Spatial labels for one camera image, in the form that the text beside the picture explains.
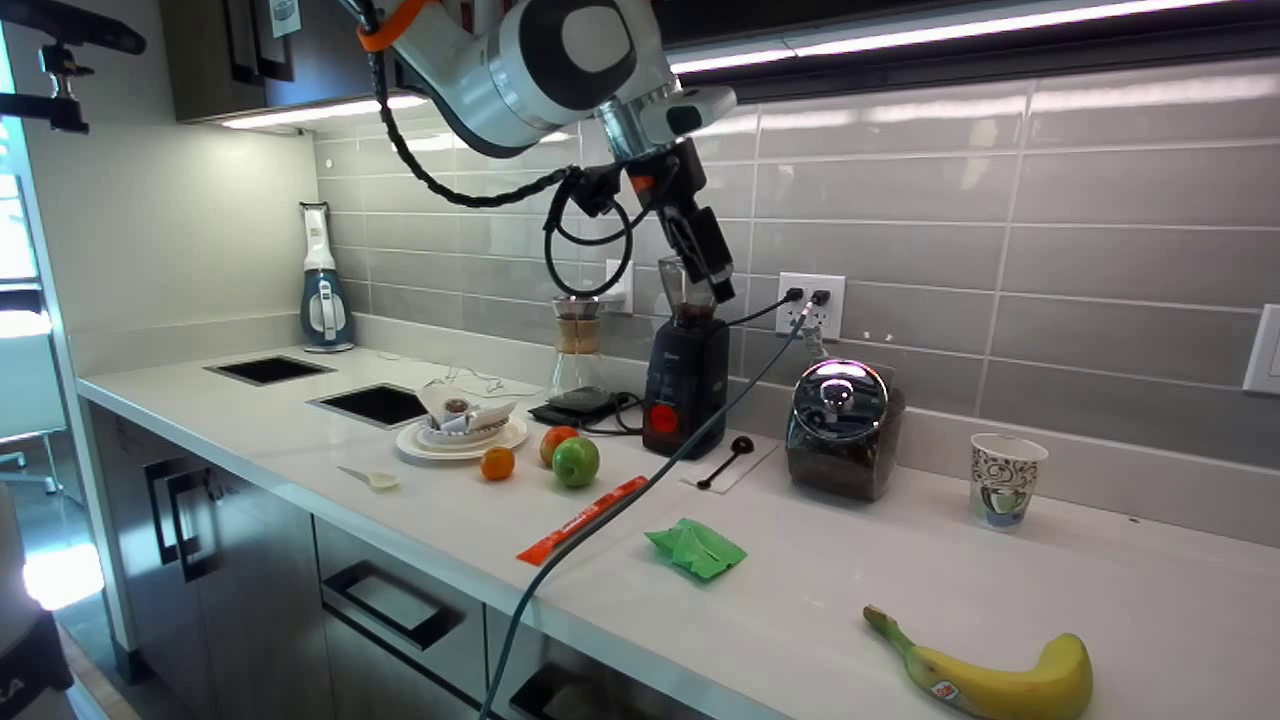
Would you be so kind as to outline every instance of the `sink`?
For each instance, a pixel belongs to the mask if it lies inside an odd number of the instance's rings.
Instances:
[[[299,380],[299,377],[316,377],[316,374],[331,374],[331,368],[304,365],[290,356],[258,356],[258,360],[243,360],[243,365],[215,365],[212,374],[236,377],[243,386],[284,386],[284,380]]]
[[[346,417],[362,417],[372,424],[403,424],[403,419],[427,413],[411,392],[392,389],[392,386],[372,386],[372,389],[354,389],[344,397],[323,397],[316,404],[339,409]]]

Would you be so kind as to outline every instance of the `floor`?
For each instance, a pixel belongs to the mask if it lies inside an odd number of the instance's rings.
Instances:
[[[3,453],[29,456],[24,476],[46,474],[39,443],[3,443]],[[18,535],[29,551],[29,597],[36,597],[54,616],[69,639],[69,665],[75,670],[81,683],[104,706],[107,720],[165,720],[173,717],[165,691],[155,683],[130,683],[118,678],[99,556],[87,534],[71,440],[54,437],[51,453],[51,476],[60,492],[46,492],[39,479],[3,479],[12,464],[0,467],[3,487],[14,502]]]

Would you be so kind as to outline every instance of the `white plate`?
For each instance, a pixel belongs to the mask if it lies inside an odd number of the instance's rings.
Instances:
[[[419,424],[403,424],[397,432],[397,453],[403,462],[419,462],[419,464],[458,464],[458,462],[480,462],[486,450],[519,450],[529,440],[529,413],[513,413],[507,424],[495,437],[485,437],[476,443],[432,443]]]

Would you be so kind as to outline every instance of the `paper cup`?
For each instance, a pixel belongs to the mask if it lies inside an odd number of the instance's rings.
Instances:
[[[976,432],[969,443],[976,515],[995,527],[1016,527],[1032,508],[1049,450],[1008,432]]]

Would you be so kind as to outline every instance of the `black utensil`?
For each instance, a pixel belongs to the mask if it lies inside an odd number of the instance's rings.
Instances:
[[[720,462],[720,467],[717,467],[711,476],[696,479],[690,487],[706,492],[706,487],[717,483],[717,476],[720,476],[730,462],[750,456],[750,453],[754,453],[750,437],[736,437],[736,440],[727,443],[727,456]]]

